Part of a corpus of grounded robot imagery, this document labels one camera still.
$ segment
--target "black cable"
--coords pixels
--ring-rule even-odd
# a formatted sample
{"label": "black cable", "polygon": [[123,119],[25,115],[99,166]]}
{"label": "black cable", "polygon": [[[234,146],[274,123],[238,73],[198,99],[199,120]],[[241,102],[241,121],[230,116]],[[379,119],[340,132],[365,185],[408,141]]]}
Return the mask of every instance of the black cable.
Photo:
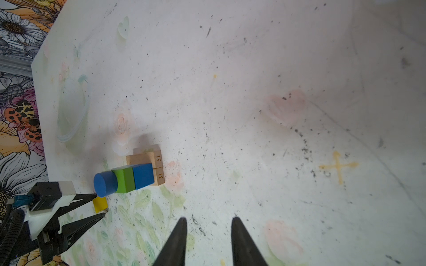
{"label": "black cable", "polygon": [[3,227],[4,227],[4,225],[7,223],[7,221],[9,220],[9,216],[10,216],[10,213],[12,212],[12,204],[7,204],[6,205],[6,214],[4,215],[4,218],[3,218],[3,222],[1,223],[1,227],[0,227],[0,234],[1,234],[1,232],[3,231]]}
{"label": "black cable", "polygon": [[21,233],[24,218],[25,213],[23,210],[16,209],[12,212],[12,222],[10,223],[6,236],[0,244],[0,266],[4,266],[4,263],[9,261],[8,257]]}

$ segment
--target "white table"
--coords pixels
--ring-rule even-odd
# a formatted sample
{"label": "white table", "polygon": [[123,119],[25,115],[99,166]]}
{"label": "white table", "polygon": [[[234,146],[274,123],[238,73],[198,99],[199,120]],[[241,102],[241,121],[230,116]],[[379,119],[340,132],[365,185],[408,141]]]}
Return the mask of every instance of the white table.
{"label": "white table", "polygon": [[[232,265],[237,215],[271,265],[424,264],[424,11],[422,1],[68,0],[32,64],[49,179],[92,193],[95,173],[159,144],[171,194],[108,197],[106,219],[64,260],[147,265],[185,216],[187,264]],[[81,74],[87,121],[60,143],[60,78]],[[129,126],[117,137],[121,113]],[[341,185],[320,169],[334,151],[353,163]],[[88,204],[65,220],[92,214]]]}

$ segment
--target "yellow mark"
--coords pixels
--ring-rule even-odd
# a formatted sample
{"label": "yellow mark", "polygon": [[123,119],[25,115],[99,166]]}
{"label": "yellow mark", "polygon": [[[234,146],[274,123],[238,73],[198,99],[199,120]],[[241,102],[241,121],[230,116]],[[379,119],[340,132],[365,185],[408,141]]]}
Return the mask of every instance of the yellow mark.
{"label": "yellow mark", "polygon": [[333,158],[336,161],[335,165],[320,165],[320,169],[333,169],[336,168],[337,170],[337,176],[339,178],[339,185],[343,184],[343,179],[342,179],[342,167],[357,167],[359,165],[359,163],[347,163],[347,164],[340,164],[340,153],[338,151],[334,151],[333,152]]}

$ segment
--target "toy block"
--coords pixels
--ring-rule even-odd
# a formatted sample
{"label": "toy block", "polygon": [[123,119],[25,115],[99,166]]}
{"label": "toy block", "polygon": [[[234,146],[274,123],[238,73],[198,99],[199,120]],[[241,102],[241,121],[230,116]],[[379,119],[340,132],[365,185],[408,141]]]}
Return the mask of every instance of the toy block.
{"label": "toy block", "polygon": [[134,154],[126,156],[127,164],[146,164],[153,165],[153,169],[163,167],[163,158],[161,151],[144,152],[141,154]]}
{"label": "toy block", "polygon": [[135,190],[135,179],[133,177],[133,165],[114,168],[111,171],[117,177],[117,193],[127,193]]}
{"label": "toy block", "polygon": [[133,166],[133,177],[136,189],[152,185],[154,183],[153,165],[146,163]]}
{"label": "toy block", "polygon": [[101,212],[108,208],[107,199],[104,197],[96,197],[92,200],[93,206],[95,207],[95,212]]}
{"label": "toy block", "polygon": [[159,186],[164,184],[164,173],[163,167],[153,169],[154,172],[154,183],[152,186]]}

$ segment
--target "white flower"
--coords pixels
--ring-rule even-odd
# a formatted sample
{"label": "white flower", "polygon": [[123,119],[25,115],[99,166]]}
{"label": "white flower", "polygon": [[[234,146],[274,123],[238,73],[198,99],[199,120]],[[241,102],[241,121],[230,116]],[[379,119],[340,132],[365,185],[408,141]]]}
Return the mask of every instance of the white flower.
{"label": "white flower", "polygon": [[47,181],[46,165],[28,166],[29,155],[13,152],[0,160],[0,219],[6,213],[7,199],[27,193],[36,182]]}
{"label": "white flower", "polygon": [[35,43],[44,38],[43,31],[34,23],[4,10],[0,10],[0,36],[22,43]]}

